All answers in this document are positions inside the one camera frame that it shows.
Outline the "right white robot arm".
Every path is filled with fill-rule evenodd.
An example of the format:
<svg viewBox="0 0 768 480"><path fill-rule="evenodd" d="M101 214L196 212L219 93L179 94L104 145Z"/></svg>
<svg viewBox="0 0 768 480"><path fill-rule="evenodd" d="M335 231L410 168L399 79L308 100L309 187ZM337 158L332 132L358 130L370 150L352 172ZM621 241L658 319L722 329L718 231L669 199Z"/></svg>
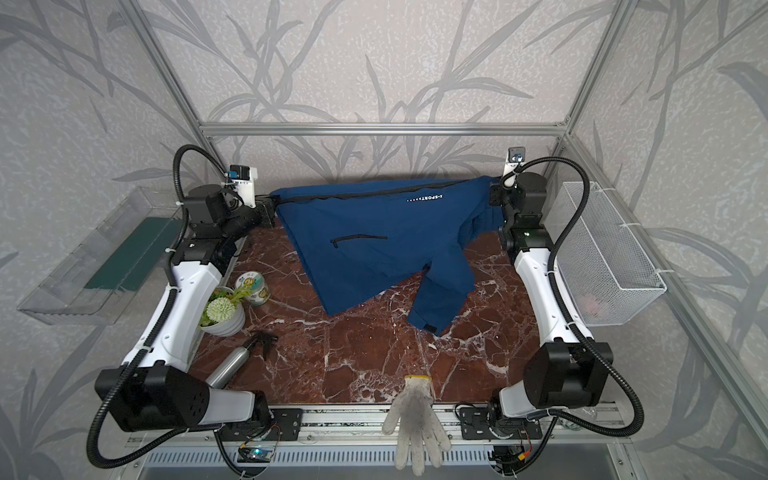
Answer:
<svg viewBox="0 0 768 480"><path fill-rule="evenodd" d="M533 167L560 163L571 167L582 182L581 198L557 237L542 224L547 180ZM597 342L579 316L560 273L557 255L587 207L590 180L576 162L557 156L523 160L512 153L505 161L498 189L491 196L503 214L499 229L502 248L523 280L539 330L540 346L527 361L521 381L501 389L492 404L497 419L565 420L607 437L630 437L645 421L639 396L613 365L605 342ZM575 415L596 405L605 383L613 379L632 408L632 419L622 427L605 427Z"/></svg>

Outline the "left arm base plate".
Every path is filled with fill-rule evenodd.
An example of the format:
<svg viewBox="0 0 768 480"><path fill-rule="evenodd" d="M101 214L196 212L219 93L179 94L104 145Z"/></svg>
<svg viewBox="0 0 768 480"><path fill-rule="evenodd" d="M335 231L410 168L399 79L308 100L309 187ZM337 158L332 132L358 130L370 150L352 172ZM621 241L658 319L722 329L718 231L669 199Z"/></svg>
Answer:
<svg viewBox="0 0 768 480"><path fill-rule="evenodd" d="M275 408L265 423L246 421L226 424L219 436L223 442L297 441L304 410L301 408Z"/></svg>

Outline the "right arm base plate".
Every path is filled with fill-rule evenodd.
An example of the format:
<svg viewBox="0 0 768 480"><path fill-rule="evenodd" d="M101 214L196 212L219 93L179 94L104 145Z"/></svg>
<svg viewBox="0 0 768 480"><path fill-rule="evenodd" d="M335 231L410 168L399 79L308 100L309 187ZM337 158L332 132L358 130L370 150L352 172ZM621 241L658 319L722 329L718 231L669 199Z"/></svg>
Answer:
<svg viewBox="0 0 768 480"><path fill-rule="evenodd" d="M464 440L540 440L538 423L524 418L497 416L488 406L459 404L454 407Z"/></svg>

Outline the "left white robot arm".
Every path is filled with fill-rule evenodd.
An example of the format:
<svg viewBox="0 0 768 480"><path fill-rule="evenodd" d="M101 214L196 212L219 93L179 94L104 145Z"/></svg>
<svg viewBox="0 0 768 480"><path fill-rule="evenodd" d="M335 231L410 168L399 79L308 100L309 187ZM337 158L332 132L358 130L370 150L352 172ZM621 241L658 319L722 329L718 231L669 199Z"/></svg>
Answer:
<svg viewBox="0 0 768 480"><path fill-rule="evenodd" d="M168 248L167 286L146 329L122 365L101 371L94 388L101 399L88 430L86 456L100 469L129 464L184 433L221 431L243 424L270 434L274 417L260 392L214 388L189 374L199 342L199 321L237 250L257 227L274 224L270 197L240 193L236 172L205 149L187 144L174 154L172 178L182 225ZM99 450L101 429L112 417L127 432L160 436L118 458Z"/></svg>

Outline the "blue zip-up jacket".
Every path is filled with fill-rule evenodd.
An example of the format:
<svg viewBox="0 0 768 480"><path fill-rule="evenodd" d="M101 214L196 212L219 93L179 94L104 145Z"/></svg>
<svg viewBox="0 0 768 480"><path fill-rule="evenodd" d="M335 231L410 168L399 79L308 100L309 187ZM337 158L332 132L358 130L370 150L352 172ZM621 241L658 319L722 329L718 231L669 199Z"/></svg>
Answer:
<svg viewBox="0 0 768 480"><path fill-rule="evenodd" d="M491 203L498 181L405 179L282 188L276 214L329 316L356 307L415 274L408 315L442 334L473 291L464 254L503 214Z"/></svg>

